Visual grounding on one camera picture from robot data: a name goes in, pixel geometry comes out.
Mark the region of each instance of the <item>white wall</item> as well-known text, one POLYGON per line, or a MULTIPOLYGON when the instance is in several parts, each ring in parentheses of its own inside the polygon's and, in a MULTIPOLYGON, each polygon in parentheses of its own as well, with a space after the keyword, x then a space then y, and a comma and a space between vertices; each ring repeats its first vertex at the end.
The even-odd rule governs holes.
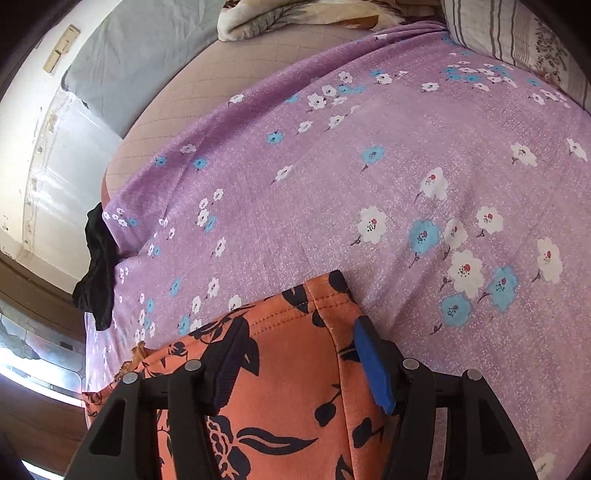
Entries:
POLYGON ((82 0, 33 50, 0 102, 0 228, 17 242, 22 242, 29 167, 49 104, 82 45, 120 2, 82 0), (80 36, 49 74, 43 66, 70 24, 80 30, 80 36))

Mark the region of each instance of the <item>blue flower print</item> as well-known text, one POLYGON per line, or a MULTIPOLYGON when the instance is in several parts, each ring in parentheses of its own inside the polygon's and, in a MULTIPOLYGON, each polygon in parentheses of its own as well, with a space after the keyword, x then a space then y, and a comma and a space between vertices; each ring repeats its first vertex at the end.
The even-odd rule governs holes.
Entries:
POLYGON ((509 305, 515 300, 515 289, 519 281, 513 273, 511 267, 502 267, 495 270, 495 276, 491 283, 478 300, 478 303, 487 296, 492 298, 492 304, 497 307, 502 313, 505 313, 509 305))
POLYGON ((381 145, 374 145, 373 147, 366 148, 361 154, 361 160, 363 160, 363 163, 365 163, 365 166, 361 172, 363 173, 370 165, 373 165, 378 160, 381 160, 385 153, 386 150, 381 145))
POLYGON ((207 167, 207 160, 203 157, 196 158, 193 160, 193 167, 198 170, 203 170, 205 167, 207 167))
POLYGON ((267 135, 267 143, 269 145, 277 145, 281 143, 283 140, 284 134, 283 132, 279 132, 279 130, 275 130, 272 134, 267 135))
POLYGON ((170 296, 171 297, 176 297, 178 294, 178 291, 181 287, 181 279, 180 278, 176 278, 173 281, 173 284, 171 285, 169 292, 170 292, 170 296))
POLYGON ((443 323, 448 327, 465 325, 472 311, 472 305, 463 293, 443 299, 439 308, 443 316, 443 323))
POLYGON ((207 223, 205 224, 205 233, 209 233, 213 230, 213 227, 215 226, 217 222, 217 217, 215 215, 211 215, 209 217, 209 220, 207 220, 207 223))
POLYGON ((189 316, 185 315, 178 323, 178 332, 181 336, 185 336, 189 333, 191 323, 189 322, 189 316))
POLYGON ((417 220, 408 233, 408 242, 414 252, 412 267, 419 255, 426 254, 439 243, 439 227, 431 220, 417 220))
POLYGON ((482 79, 478 75, 464 75, 464 80, 467 82, 481 82, 482 79))
POLYGON ((353 92, 353 90, 350 87, 347 87, 346 85, 339 85, 336 89, 339 91, 341 95, 348 95, 353 92))

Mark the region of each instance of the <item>white flower print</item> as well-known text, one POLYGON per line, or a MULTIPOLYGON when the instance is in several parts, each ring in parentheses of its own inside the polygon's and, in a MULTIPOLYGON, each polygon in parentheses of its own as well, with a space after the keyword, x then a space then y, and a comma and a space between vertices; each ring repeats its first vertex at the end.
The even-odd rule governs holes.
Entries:
POLYGON ((451 250, 457 250, 468 239, 468 232, 460 219, 452 218, 443 231, 443 241, 451 250))
POLYGON ((322 93, 324 93, 327 97, 334 97, 336 96, 336 88, 332 85, 324 85, 322 87, 322 93))
POLYGON ((439 84, 436 82, 427 82, 423 83, 422 87, 425 92, 434 92, 439 88, 439 84))
POLYGON ((357 231, 359 236, 351 246, 363 242, 370 242, 376 245, 386 233, 386 214, 380 212, 378 208, 373 205, 369 208, 362 208, 359 212, 361 221, 357 224, 357 231))
POLYGON ((484 230, 491 234, 503 230, 503 217, 494 207, 480 207, 480 210, 476 212, 476 220, 478 220, 478 226, 482 229, 478 236, 484 236, 484 230))
POLYGON ((552 243, 549 238, 538 240, 538 275, 531 282, 535 282, 541 278, 540 272, 544 276, 544 280, 558 283, 560 281, 560 274, 562 273, 562 260, 560 259, 560 250, 558 246, 552 243))
POLYGON ((445 200, 447 198, 447 179, 443 176, 441 167, 434 168, 422 179, 415 202, 421 193, 429 199, 435 197, 437 200, 445 200))
POLYGON ((201 210, 201 212, 199 212, 199 216, 197 217, 197 224, 200 227, 204 227, 205 224, 207 223, 208 219, 209 219, 209 210, 203 209, 203 210, 201 210))
POLYGON ((226 249, 226 238, 221 237, 220 240, 217 241, 216 250, 214 252, 216 254, 216 257, 221 257, 222 253, 224 252, 225 249, 226 249))
POLYGON ((545 480, 549 474, 554 470, 554 460, 556 455, 553 453, 546 453, 534 462, 535 473, 538 475, 538 480, 545 480))
POLYGON ((318 95, 317 93, 312 93, 312 95, 308 95, 308 105, 310 105, 314 110, 319 110, 324 108, 326 105, 326 98, 318 95))
POLYGON ((231 312, 233 310, 239 309, 240 307, 242 307, 242 299, 239 295, 234 295, 228 301, 228 310, 231 312))
POLYGON ((533 98, 534 102, 539 103, 540 105, 544 105, 546 101, 537 93, 532 93, 530 98, 533 98))
POLYGON ((201 297, 197 295, 191 301, 191 312, 193 312, 196 315, 199 313, 199 310, 201 310, 201 297))
POLYGON ((388 73, 380 73, 375 79, 382 85, 392 83, 392 77, 388 73))
POLYGON ((230 98, 230 103, 240 103, 243 100, 244 100, 244 94, 239 93, 238 95, 234 95, 232 98, 230 98))
POLYGON ((517 88, 517 84, 513 80, 511 80, 509 77, 503 77, 503 82, 508 83, 513 88, 517 88))
POLYGON ((544 90, 544 89, 540 89, 540 92, 542 92, 546 96, 546 98, 549 98, 550 100, 558 102, 558 97, 555 94, 553 94, 552 92, 549 92, 548 90, 544 90))
POLYGON ((312 124, 313 123, 314 122, 311 122, 311 121, 306 121, 306 122, 300 123, 300 127, 297 129, 297 132, 299 134, 302 134, 302 133, 307 132, 312 127, 312 124))
POLYGON ((329 129, 336 127, 339 123, 341 123, 345 117, 343 115, 335 115, 329 118, 329 129))
POLYGON ((191 332, 194 332, 195 330, 199 330, 202 326, 203 326, 203 319, 195 319, 195 320, 193 320, 193 323, 189 327, 189 330, 191 330, 191 332))
POLYGON ((193 153, 196 151, 197 151, 197 147, 195 147, 195 145, 193 145, 191 143, 181 147, 181 153, 193 153))
POLYGON ((579 143, 574 141, 572 138, 567 138, 566 141, 569 143, 569 155, 573 153, 577 155, 577 157, 581 158, 582 160, 587 160, 587 152, 581 147, 579 143))
POLYGON ((213 277, 209 285, 207 286, 207 297, 216 297, 217 292, 220 289, 220 281, 216 277, 213 277))
POLYGON ((478 289, 484 285, 481 268, 482 261, 475 258, 472 252, 456 251, 452 255, 452 266, 447 270, 447 275, 453 280, 456 292, 465 292, 466 297, 473 299, 478 296, 478 289))
POLYGON ((353 77, 349 72, 340 72, 339 79, 342 83, 353 83, 353 77))
POLYGON ((288 165, 286 167, 281 168, 277 172, 277 176, 275 176, 275 181, 284 180, 290 174, 292 168, 293 168, 293 165, 288 165))
POLYGON ((538 163, 536 162, 536 156, 525 145, 516 143, 514 145, 511 145, 511 150, 513 152, 514 164, 517 160, 519 160, 521 163, 523 163, 523 165, 531 165, 533 167, 536 167, 538 165, 538 163))

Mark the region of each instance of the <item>floral bedsheet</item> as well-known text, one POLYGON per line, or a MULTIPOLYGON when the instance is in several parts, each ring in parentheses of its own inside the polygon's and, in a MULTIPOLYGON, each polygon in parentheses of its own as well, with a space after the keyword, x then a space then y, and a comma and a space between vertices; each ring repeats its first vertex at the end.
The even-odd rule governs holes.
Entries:
POLYGON ((405 354, 481 370, 540 478, 563 480, 591 441, 590 148, 588 113, 433 22, 301 61, 107 205, 127 258, 111 327, 87 318, 88 388, 139 340, 340 269, 405 354))

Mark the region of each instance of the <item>patterned pillowcase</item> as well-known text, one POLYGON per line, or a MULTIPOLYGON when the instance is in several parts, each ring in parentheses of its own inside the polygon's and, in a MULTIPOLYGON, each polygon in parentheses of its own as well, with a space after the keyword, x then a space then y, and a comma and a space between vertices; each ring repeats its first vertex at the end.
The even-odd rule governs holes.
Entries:
POLYGON ((453 41, 529 70, 591 112, 591 87, 552 30, 518 0, 442 0, 453 41))

